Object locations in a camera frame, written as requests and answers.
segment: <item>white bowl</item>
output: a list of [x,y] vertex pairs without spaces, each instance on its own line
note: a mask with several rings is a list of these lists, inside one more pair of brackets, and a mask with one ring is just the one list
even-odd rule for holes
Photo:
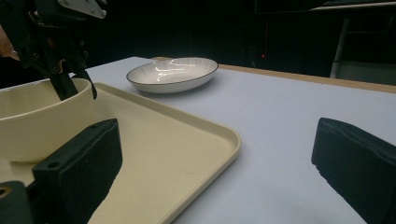
[[205,58],[178,58],[144,64],[126,77],[141,91],[178,92],[203,85],[218,67],[218,63]]
[[41,161],[92,124],[91,82],[73,82],[78,94],[63,101],[47,79],[0,90],[0,158]]

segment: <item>robotic arm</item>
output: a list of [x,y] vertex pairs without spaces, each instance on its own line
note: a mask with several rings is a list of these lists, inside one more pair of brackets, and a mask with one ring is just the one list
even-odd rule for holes
[[[0,24],[22,67],[32,66],[49,78],[61,100],[78,91],[60,63],[65,62],[74,77],[92,82],[85,71],[88,52],[74,24],[89,16],[103,19],[106,12],[95,0],[0,0]],[[96,98],[93,84],[92,93]]]

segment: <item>dish rim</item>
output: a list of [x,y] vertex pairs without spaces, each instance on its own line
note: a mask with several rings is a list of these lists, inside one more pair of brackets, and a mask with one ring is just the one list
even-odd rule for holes
[[132,84],[142,85],[142,86],[175,85],[175,84],[179,84],[179,83],[183,83],[183,82],[190,82],[190,81],[193,81],[193,80],[195,80],[195,79],[202,78],[202,77],[207,77],[207,76],[213,74],[214,72],[216,72],[216,71],[218,70],[218,68],[219,68],[219,63],[217,63],[216,61],[211,60],[211,59],[207,59],[207,58],[201,58],[201,57],[174,58],[174,59],[160,60],[160,61],[156,61],[156,62],[152,62],[152,63],[165,63],[165,62],[170,62],[170,61],[176,60],[176,59],[205,59],[205,60],[212,61],[213,63],[215,63],[216,66],[215,66],[215,68],[213,69],[213,71],[208,72],[207,74],[205,74],[205,75],[203,75],[203,76],[195,77],[195,78],[191,78],[191,79],[183,80],[183,81],[176,81],[176,82],[168,82],[168,83],[143,83],[143,82],[132,81],[131,79],[128,78],[129,74],[130,74],[131,72],[133,72],[134,70],[136,70],[136,69],[138,69],[138,68],[140,68],[140,67],[143,67],[143,66],[147,66],[148,64],[151,64],[151,63],[145,63],[145,64],[142,64],[142,65],[140,65],[140,66],[137,66],[136,68],[134,68],[134,69],[132,69],[131,71],[129,71],[129,72],[126,74],[126,79],[128,79],[128,81],[130,81]]

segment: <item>tray rim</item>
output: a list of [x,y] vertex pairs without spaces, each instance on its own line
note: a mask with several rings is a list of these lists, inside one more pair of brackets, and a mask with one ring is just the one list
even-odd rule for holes
[[128,91],[123,91],[121,89],[112,87],[110,85],[107,85],[102,82],[95,82],[94,83],[95,88],[100,91],[105,91],[109,94],[113,94],[117,97],[120,97],[124,100],[130,101],[135,104],[139,104],[145,108],[151,109],[153,111],[156,111],[158,113],[161,113],[171,119],[176,119],[181,122],[184,122],[186,124],[192,125],[197,127],[197,124],[199,129],[211,132],[217,136],[220,136],[223,139],[226,139],[227,141],[230,142],[230,139],[233,140],[231,144],[234,146],[232,153],[228,156],[228,158],[223,162],[220,163],[217,169],[214,169],[209,178],[203,179],[202,183],[197,185],[194,189],[191,189],[191,194],[187,195],[186,198],[184,198],[182,201],[179,202],[179,204],[176,205],[176,207],[173,207],[171,212],[165,216],[163,219],[161,219],[160,223],[170,223],[172,222],[184,209],[188,207],[190,203],[192,203],[214,180],[216,180],[222,172],[226,170],[227,167],[230,166],[231,163],[237,158],[237,156],[240,153],[240,148],[242,145],[242,139],[240,134],[235,131],[234,129],[227,127],[225,125],[219,124],[215,121],[205,119],[199,116],[195,116],[191,113],[185,112],[183,110],[174,108],[169,105],[162,104],[160,102],[151,100],[147,97],[128,92]]

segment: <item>bowl rim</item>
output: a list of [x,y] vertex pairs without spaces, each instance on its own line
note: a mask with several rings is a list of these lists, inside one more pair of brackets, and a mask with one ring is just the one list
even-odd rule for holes
[[[27,115],[33,115],[33,114],[39,113],[41,111],[48,110],[48,109],[50,109],[52,107],[55,107],[56,105],[67,104],[68,102],[70,102],[71,100],[75,99],[76,97],[79,97],[83,92],[90,90],[91,82],[89,80],[87,80],[85,78],[81,78],[81,77],[73,77],[72,80],[86,82],[89,85],[87,85],[82,91],[79,91],[76,95],[73,95],[73,96],[71,96],[71,97],[69,97],[67,99],[64,99],[64,100],[62,100],[62,101],[60,101],[60,102],[58,102],[56,104],[47,105],[47,106],[40,107],[40,108],[35,109],[35,110],[31,110],[31,111],[28,111],[28,112],[17,114],[17,115],[14,115],[14,116],[0,118],[0,121],[6,121],[6,120],[10,120],[10,119],[17,119],[17,118],[25,117]],[[46,79],[38,80],[38,81],[35,81],[35,82],[25,83],[25,84],[21,84],[21,85],[18,85],[18,86],[6,88],[6,89],[3,89],[1,91],[11,91],[11,90],[23,88],[23,87],[26,87],[26,86],[37,85],[37,84],[41,84],[41,83],[45,83],[45,82],[50,82],[50,80],[48,78],[46,78]]]
[[[176,82],[167,82],[167,83],[143,83],[143,82],[136,82],[136,81],[132,81],[131,79],[129,79],[129,75],[137,70],[138,68],[141,68],[143,66],[147,66],[148,64],[152,64],[152,63],[166,63],[166,62],[172,62],[173,60],[177,60],[177,59],[204,59],[204,60],[208,60],[213,62],[216,66],[214,67],[213,71],[208,72],[207,74],[200,76],[200,77],[194,77],[191,79],[187,79],[187,80],[183,80],[183,81],[176,81]],[[132,84],[136,84],[136,85],[141,85],[141,86],[163,86],[163,85],[176,85],[176,84],[180,84],[180,83],[184,83],[184,82],[191,82],[194,81],[196,79],[202,78],[202,77],[207,77],[209,75],[211,75],[212,73],[216,72],[219,68],[219,64],[217,62],[215,62],[214,60],[211,59],[207,59],[207,58],[201,58],[201,57],[183,57],[183,58],[174,58],[174,59],[167,59],[167,60],[160,60],[160,61],[156,61],[156,62],[152,62],[152,63],[145,63],[142,64],[140,66],[137,66],[136,68],[132,69],[131,71],[129,71],[126,75],[126,78],[128,79],[128,81],[130,81]]]

